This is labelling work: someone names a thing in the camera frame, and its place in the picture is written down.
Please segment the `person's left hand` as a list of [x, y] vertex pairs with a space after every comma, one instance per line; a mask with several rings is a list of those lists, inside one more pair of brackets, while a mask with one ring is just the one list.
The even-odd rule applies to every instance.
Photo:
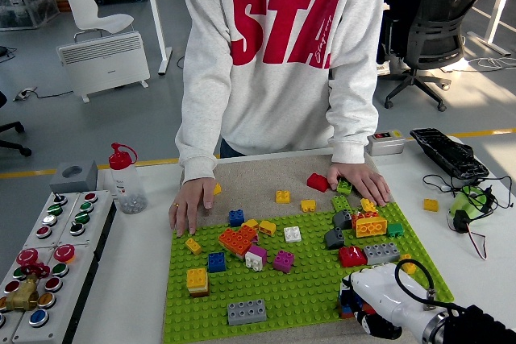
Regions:
[[367, 164], [332, 164], [327, 173], [332, 189], [336, 190], [339, 178], [347, 180], [363, 198], [377, 205], [384, 206], [390, 200], [390, 189], [384, 177]]

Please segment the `person's right hand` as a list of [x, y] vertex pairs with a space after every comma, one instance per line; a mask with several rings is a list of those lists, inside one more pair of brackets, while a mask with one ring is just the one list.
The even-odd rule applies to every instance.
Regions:
[[214, 178], [203, 177], [186, 181], [175, 196], [169, 208], [169, 224], [181, 237], [187, 230], [195, 234], [197, 229], [198, 206], [210, 210], [214, 203]]

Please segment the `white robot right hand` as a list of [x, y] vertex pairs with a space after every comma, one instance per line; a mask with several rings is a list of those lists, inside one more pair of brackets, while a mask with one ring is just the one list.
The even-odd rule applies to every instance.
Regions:
[[343, 278], [341, 289], [350, 297], [359, 296], [389, 322], [388, 327], [408, 329], [420, 343], [441, 343], [446, 309], [430, 307], [406, 294], [395, 280], [395, 268], [385, 263], [355, 271]]

